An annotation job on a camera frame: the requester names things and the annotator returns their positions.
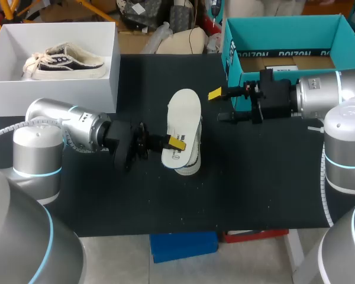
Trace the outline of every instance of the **white shoe box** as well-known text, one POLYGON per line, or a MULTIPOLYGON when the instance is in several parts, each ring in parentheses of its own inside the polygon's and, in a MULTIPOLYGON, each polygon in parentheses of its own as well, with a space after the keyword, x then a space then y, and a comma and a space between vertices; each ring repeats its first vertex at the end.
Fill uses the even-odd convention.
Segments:
POLYGON ((116 112, 119 73, 120 49, 113 22, 4 25, 0 31, 0 117, 23 116, 39 98, 116 112), (66 42, 102 56, 106 74, 100 79, 22 80, 22 67, 33 53, 66 42))

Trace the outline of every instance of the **tile floor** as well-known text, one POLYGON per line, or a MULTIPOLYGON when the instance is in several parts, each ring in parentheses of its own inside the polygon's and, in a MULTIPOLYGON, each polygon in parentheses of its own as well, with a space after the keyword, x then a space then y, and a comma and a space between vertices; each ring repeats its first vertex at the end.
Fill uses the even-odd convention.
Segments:
MULTIPOLYGON (((323 229, 299 230, 304 253, 323 229)), ((86 284, 291 284, 283 238, 220 244, 214 254, 154 264, 148 235, 81 238, 86 284)), ((313 284, 322 283, 315 279, 313 284)))

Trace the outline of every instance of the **teal shoe box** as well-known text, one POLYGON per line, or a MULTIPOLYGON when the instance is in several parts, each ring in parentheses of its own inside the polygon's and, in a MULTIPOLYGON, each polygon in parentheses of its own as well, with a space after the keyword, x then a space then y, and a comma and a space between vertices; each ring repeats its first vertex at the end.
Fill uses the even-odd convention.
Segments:
MULTIPOLYGON (((275 80, 289 79, 295 84, 301 76, 355 69, 355 33, 342 15, 228 19, 222 64, 229 87, 259 80, 258 70, 265 67, 259 65, 261 68, 253 72, 247 70, 246 62, 252 57, 262 62, 279 57, 293 61, 296 58, 304 65, 331 62, 325 67, 319 64, 316 68, 301 69, 297 64, 291 68, 294 70, 274 70, 275 80)), ((238 97, 232 101, 236 111, 251 110, 249 99, 238 97)))

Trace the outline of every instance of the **black table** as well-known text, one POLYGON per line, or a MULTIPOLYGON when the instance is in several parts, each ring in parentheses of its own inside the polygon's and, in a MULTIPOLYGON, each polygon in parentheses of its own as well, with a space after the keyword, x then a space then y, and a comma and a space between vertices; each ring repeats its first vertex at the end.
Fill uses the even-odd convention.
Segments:
MULTIPOLYGON (((323 134, 317 120, 217 122, 230 102, 208 102, 225 85, 218 54, 122 56, 117 114, 143 121, 151 133, 167 128, 167 104, 183 88, 202 105, 202 164, 190 177, 163 167, 159 154, 116 172, 108 153, 63 155, 62 188, 47 208, 78 236, 327 227, 320 193, 323 134)), ((0 129, 23 117, 0 118, 0 129)), ((12 165, 12 135, 0 137, 0 168, 12 165)), ((355 196, 327 188, 333 221, 355 196)))

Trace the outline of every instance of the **shoelace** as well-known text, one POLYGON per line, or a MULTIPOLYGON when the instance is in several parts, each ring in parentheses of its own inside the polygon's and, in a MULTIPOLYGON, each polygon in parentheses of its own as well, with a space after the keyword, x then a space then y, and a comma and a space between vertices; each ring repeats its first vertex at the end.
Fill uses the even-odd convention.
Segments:
POLYGON ((31 57, 35 58, 34 62, 27 63, 24 65, 22 68, 22 71, 25 73, 28 67, 34 65, 33 70, 31 71, 31 76, 34 74, 34 72, 37 70, 38 65, 43 62, 43 63, 51 63, 51 62, 56 62, 54 58, 52 58, 50 55, 46 53, 33 53, 31 57))

